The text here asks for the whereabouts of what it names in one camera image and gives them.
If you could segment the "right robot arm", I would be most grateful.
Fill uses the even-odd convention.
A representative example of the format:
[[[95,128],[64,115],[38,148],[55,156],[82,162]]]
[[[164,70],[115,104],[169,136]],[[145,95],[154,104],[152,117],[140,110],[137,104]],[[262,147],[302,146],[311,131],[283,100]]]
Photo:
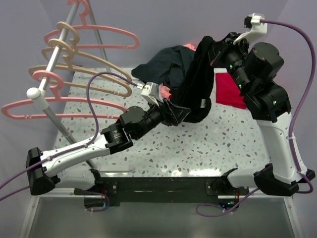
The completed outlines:
[[[273,80],[284,60],[274,45],[258,42],[250,48],[246,39],[237,42],[238,37],[231,32],[212,43],[210,66],[227,70],[260,128],[270,163],[254,172],[251,180],[267,195],[292,196],[300,193],[301,183],[311,184],[315,172],[299,154],[289,96]]]

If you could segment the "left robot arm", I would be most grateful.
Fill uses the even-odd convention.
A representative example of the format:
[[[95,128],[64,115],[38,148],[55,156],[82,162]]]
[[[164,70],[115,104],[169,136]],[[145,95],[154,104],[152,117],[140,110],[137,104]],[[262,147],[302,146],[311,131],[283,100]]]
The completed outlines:
[[[103,183],[98,179],[98,170],[91,169],[88,173],[73,176],[64,176],[62,172],[87,160],[126,150],[160,123],[178,126],[190,111],[190,108],[177,106],[169,100],[152,105],[147,111],[132,106],[119,116],[116,123],[97,130],[88,139],[56,150],[30,149],[26,169],[31,195],[48,193],[57,185],[87,190],[91,194],[100,193]]]

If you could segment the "black shorts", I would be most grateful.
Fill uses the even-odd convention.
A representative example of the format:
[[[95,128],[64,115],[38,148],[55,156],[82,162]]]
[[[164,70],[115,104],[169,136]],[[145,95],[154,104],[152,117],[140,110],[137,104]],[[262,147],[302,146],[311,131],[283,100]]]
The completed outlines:
[[[179,87],[171,90],[173,104],[191,109],[184,122],[199,123],[211,111],[214,69],[210,66],[209,49],[214,42],[215,40],[210,36],[203,37],[196,48],[183,82]]]

